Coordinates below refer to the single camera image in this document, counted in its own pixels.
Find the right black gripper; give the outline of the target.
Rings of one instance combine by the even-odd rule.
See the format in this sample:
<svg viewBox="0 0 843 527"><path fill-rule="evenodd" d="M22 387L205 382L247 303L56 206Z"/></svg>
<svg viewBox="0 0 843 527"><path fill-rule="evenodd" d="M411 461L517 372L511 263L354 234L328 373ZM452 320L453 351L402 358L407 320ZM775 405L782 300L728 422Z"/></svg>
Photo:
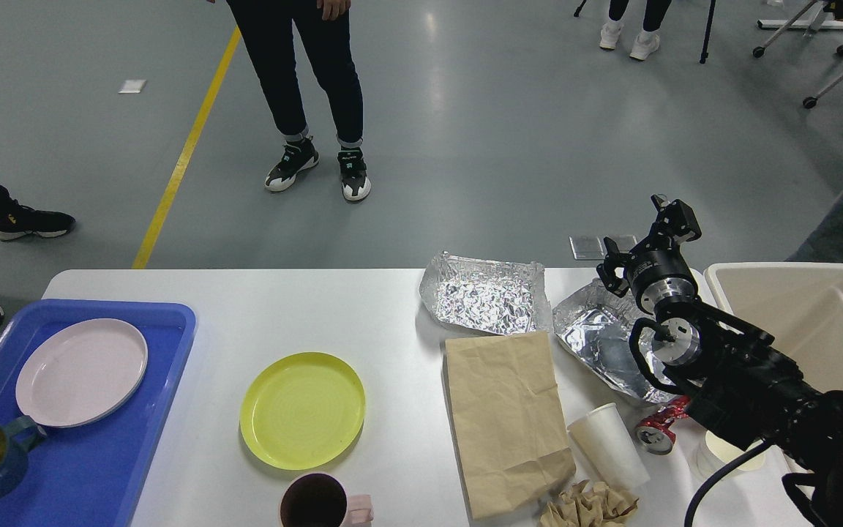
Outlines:
<svg viewBox="0 0 843 527"><path fill-rule="evenodd" d="M596 267L602 285L623 298L632 291L643 313L660 315L669 304L698 298L698 284L681 254L682 244L702 237L692 207L685 201L670 201L666 195L652 195L658 214L651 226L651 249L622 253L612 238L603 238L604 260ZM623 268L623 277L618 270Z"/></svg>

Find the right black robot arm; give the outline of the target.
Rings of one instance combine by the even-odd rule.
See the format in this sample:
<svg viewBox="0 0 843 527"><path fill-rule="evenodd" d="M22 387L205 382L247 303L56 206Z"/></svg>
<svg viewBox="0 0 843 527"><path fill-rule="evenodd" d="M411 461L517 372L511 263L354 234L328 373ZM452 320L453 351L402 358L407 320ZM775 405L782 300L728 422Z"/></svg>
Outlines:
<svg viewBox="0 0 843 527"><path fill-rule="evenodd" d="M596 273L643 312L629 335L642 376L687 396L686 413L741 451L700 485L683 524L693 524L724 476L778 446L802 467L782 477L798 511L814 526L843 526L843 391L810 387L797 363L773 349L772 334L703 302L680 250L702 234L692 208L663 195L651 200L658 214L647 236L628 253L604 238Z"/></svg>

